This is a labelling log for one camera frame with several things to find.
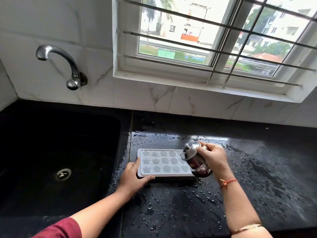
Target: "bracelet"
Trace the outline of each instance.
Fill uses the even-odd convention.
[[[251,229],[254,229],[254,228],[258,228],[258,227],[262,227],[261,224],[251,224],[251,225],[248,225],[248,226],[245,226],[239,230],[235,230],[235,232],[232,232],[233,235],[235,234],[238,234],[238,233],[241,233],[241,232],[244,232],[246,230],[251,230]]]
[[[236,180],[236,179],[227,180],[227,181],[222,180],[222,179],[220,179],[220,180],[223,182],[222,185],[220,185],[220,187],[226,186],[228,183],[233,182],[233,181],[237,181],[238,182],[238,180]]]

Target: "woman's left hand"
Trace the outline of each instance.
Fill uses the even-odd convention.
[[[137,178],[137,171],[140,165],[140,158],[137,161],[130,162],[126,165],[125,171],[123,172],[119,185],[117,187],[116,192],[121,193],[122,195],[126,196],[127,201],[129,201],[135,193],[138,192],[146,183],[150,180],[155,179],[155,176],[146,176],[142,179]]]

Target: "red sleeve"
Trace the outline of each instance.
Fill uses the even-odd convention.
[[[81,238],[81,230],[73,218],[65,218],[37,233],[33,238]]]

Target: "sink drain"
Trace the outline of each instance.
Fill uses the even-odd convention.
[[[72,171],[70,169],[61,169],[54,174],[54,179],[56,181],[65,181],[70,177],[71,174]]]

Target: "marble tile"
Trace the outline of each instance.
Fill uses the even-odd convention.
[[[1,0],[0,28],[82,42],[78,0]]]
[[[47,42],[40,39],[0,33],[0,58],[15,87],[18,97],[50,102],[90,105],[90,81],[76,91],[66,87],[71,77],[68,62],[60,55],[51,53],[48,61],[35,56],[41,44],[56,45],[68,52],[79,69],[87,74],[85,48],[74,45]]]
[[[114,106],[168,113],[175,86],[114,78]]]
[[[245,97],[232,119],[281,124],[298,106],[298,103]]]
[[[231,119],[243,96],[177,87],[170,113]]]
[[[91,83],[91,104],[113,107],[113,55],[112,52],[86,48],[87,68]]]
[[[17,95],[0,60],[0,111],[17,100]]]
[[[79,0],[84,43],[112,50],[111,0]]]
[[[299,104],[283,124],[317,128],[317,88]]]

